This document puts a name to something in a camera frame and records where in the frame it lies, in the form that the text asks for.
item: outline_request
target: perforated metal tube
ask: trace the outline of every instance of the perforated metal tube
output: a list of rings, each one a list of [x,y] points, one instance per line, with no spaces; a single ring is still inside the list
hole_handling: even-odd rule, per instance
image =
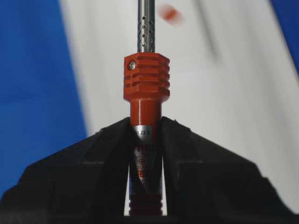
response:
[[[137,52],[155,52],[155,0],[138,0]]]

